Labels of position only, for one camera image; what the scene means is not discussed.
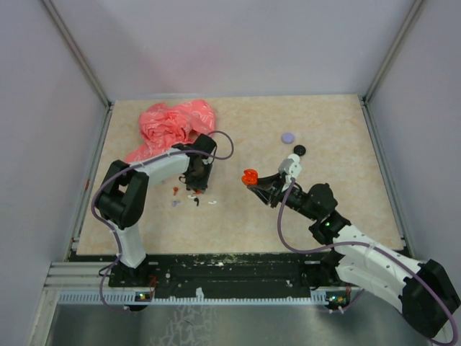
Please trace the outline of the orange charging case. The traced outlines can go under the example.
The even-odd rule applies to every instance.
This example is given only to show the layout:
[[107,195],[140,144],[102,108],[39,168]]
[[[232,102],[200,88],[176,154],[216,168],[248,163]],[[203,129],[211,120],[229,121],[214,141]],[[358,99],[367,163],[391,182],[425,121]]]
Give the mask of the orange charging case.
[[255,169],[245,169],[241,181],[245,186],[253,186],[258,184],[258,178],[259,175]]

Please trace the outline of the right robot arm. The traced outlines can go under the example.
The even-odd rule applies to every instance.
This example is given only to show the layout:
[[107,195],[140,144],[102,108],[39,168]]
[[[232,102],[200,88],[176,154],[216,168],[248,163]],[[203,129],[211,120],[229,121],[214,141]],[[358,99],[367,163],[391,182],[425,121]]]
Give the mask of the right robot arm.
[[449,344],[457,344],[453,314],[460,298],[441,264],[406,257],[368,237],[336,211],[338,203],[327,183],[305,192],[288,174],[259,177],[253,169],[245,170],[241,180],[265,204],[279,209],[278,221],[284,209],[290,208],[313,222],[309,230],[321,244],[317,250],[326,250],[330,257],[321,268],[328,284],[350,283],[372,293],[435,345],[440,345],[437,337],[449,324]]

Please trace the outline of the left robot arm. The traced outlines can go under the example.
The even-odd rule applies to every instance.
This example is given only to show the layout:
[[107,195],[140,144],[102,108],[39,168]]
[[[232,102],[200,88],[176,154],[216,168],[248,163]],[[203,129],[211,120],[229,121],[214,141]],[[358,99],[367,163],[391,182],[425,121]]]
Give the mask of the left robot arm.
[[117,260],[126,266],[124,276],[132,284],[140,286],[150,277],[149,267],[142,264],[146,251],[138,226],[148,188],[180,176],[187,190],[204,193],[216,148],[216,142],[202,134],[194,143],[177,144],[151,159],[132,164],[116,160],[109,166],[91,200],[91,213],[114,234]]

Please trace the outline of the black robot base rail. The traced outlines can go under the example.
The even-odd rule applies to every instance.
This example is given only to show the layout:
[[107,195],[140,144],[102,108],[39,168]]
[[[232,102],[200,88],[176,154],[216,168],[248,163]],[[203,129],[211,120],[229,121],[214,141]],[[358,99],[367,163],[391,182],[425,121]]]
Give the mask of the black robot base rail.
[[147,288],[156,298],[308,298],[315,290],[345,290],[323,253],[156,254],[136,269],[115,265],[111,288]]

